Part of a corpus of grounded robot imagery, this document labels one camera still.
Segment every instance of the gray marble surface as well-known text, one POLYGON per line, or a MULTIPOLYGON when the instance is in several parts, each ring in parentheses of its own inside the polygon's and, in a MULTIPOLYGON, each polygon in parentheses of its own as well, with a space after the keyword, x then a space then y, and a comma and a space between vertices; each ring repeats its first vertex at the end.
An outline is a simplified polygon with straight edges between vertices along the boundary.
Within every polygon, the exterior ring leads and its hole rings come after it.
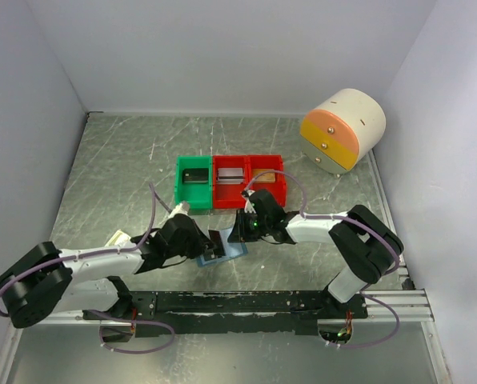
MULTIPOLYGON (((54 226, 55 245, 102 246, 117 229, 142 234, 151 213, 149 181, 174 205, 178 154, 281 154, 285 170, 307 188, 308 212, 340 212, 361 203, 382 217, 367 159, 340 178, 320 170, 301 153, 298 119, 92 114, 54 226)), ((286 209, 297 210, 300 203, 300 191, 288 181, 286 209)), ((158 205, 156 226, 166 217, 158 205)), ((227 228, 234 222, 233 211, 203 211, 194 217, 204 230, 227 228)), ((195 261, 187 261, 123 279, 131 290, 318 290, 345 266, 339 252, 327 244, 258 242, 247 248, 248 255, 216 266, 199 268, 195 261)), ((401 286, 392 274, 371 289, 399 290, 401 286)))
MULTIPOLYGON (((355 325, 354 342, 379 339, 392 323, 355 325)), ((135 339, 145 350, 167 336, 135 339)), ((100 347, 96 326, 32 326, 23 332, 8 383, 87 384, 429 384, 436 383, 422 327, 403 322, 395 338, 371 349, 326 348, 321 338, 272 334, 181 334, 154 354, 100 347)))

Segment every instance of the yellow drawer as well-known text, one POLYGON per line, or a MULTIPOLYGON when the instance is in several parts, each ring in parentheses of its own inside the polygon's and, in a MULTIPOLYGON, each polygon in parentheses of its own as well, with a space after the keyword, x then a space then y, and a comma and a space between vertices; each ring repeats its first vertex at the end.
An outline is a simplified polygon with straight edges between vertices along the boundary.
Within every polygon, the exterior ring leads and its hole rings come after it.
POLYGON ((357 154, 348 150, 332 135, 322 132, 314 123, 306 119, 301 123, 301 136, 346 170, 351 170, 358 160, 357 154), (327 145, 326 149, 323 149, 323 143, 327 145))

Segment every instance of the white wall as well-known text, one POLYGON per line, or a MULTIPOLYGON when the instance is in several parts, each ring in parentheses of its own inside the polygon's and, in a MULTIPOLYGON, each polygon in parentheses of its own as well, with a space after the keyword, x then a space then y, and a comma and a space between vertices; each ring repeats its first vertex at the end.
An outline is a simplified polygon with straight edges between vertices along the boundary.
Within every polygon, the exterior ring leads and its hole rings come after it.
POLYGON ((383 107, 375 153, 455 382, 477 382, 477 1, 438 1, 383 107))
POLYGON ((27 0, 88 110, 304 114, 379 97, 434 1, 27 0))
POLYGON ((25 2, 0 0, 0 274, 49 238, 83 115, 25 2))

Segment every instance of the white cylinder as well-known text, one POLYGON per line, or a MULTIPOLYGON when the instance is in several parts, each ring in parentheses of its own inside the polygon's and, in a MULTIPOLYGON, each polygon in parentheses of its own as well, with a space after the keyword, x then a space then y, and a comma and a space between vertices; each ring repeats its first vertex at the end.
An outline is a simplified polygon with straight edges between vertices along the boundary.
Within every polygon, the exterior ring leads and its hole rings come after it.
POLYGON ((301 136, 313 148, 306 143, 302 147, 324 170, 345 173, 379 142, 385 129, 383 109, 373 98, 359 90, 340 90, 303 119, 301 136))

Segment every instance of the small white object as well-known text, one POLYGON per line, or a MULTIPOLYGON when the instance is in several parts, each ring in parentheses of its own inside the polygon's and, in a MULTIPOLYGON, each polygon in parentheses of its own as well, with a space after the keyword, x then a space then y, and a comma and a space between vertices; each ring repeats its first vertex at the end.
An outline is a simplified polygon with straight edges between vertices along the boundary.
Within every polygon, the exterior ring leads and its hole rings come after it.
POLYGON ((190 204, 188 202, 180 202, 169 214, 169 218, 173 218, 176 214, 189 214, 190 204))
MULTIPOLYGON (((254 193, 253 190, 248 190, 247 191, 247 194, 249 196, 251 196, 253 193, 254 193)), ((253 208, 253 205, 249 201, 249 198, 246 198, 246 206, 244 206, 244 212, 246 212, 247 214, 255 214, 256 213, 255 208, 253 208)))
POLYGON ((112 235, 109 241, 105 244, 105 246, 116 246, 116 245, 124 245, 130 240, 130 235, 126 234, 122 230, 116 230, 116 232, 112 235))

